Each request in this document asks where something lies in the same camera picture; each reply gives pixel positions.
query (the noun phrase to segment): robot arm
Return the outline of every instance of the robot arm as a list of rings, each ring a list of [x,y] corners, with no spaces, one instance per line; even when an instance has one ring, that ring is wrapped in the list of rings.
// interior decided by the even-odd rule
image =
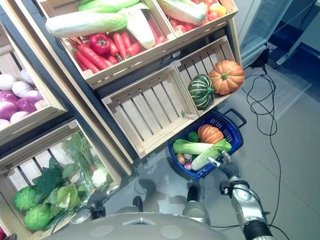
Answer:
[[[226,163],[209,157],[208,161],[219,168],[229,181],[220,183],[222,195],[229,195],[236,212],[240,228],[247,240],[276,240],[268,227],[259,197],[250,189],[249,184],[239,177],[238,167],[231,162],[230,155],[223,151]]]

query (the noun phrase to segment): green striped squash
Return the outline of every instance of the green striped squash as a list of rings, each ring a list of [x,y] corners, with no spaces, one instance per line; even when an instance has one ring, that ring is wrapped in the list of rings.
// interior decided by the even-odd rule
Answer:
[[[198,110],[207,109],[214,101],[214,84],[205,74],[195,76],[189,83],[188,91]]]

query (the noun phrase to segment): orange pumpkin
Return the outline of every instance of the orange pumpkin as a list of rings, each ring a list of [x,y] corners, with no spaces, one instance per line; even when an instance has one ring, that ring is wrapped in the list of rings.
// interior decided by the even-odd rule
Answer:
[[[215,64],[209,77],[213,82],[214,92],[226,95],[240,88],[244,83],[245,73],[236,62],[223,60]]]
[[[216,144],[224,139],[223,133],[216,127],[210,124],[202,125],[198,128],[198,135],[203,143]]]

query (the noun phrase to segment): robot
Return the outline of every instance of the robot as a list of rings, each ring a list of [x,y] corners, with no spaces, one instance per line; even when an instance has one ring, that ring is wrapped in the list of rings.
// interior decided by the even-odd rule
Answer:
[[[220,192],[229,195],[235,209],[239,226],[247,240],[276,240],[268,227],[265,212],[259,197],[249,184],[239,177],[238,167],[227,152],[221,153],[224,162],[209,157],[228,177],[220,183]],[[96,191],[70,221],[63,231],[58,231],[48,240],[227,240],[223,234],[210,227],[206,207],[197,201],[197,189],[191,187],[188,203],[182,215],[143,212],[142,200],[136,197],[132,206],[121,208],[115,215],[105,216],[103,202],[110,192]]]

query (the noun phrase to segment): basket handle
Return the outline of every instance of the basket handle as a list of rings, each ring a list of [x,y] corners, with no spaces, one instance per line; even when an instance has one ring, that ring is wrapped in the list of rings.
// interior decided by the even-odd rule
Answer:
[[[246,120],[238,111],[234,110],[233,108],[230,108],[228,111],[226,111],[226,112],[224,113],[224,115],[226,115],[226,114],[229,113],[229,112],[233,112],[233,113],[234,113],[235,115],[237,115],[238,118],[240,118],[241,121],[243,122],[241,125],[237,126],[238,129],[241,128],[242,126],[244,126],[244,125],[247,123],[247,120]]]

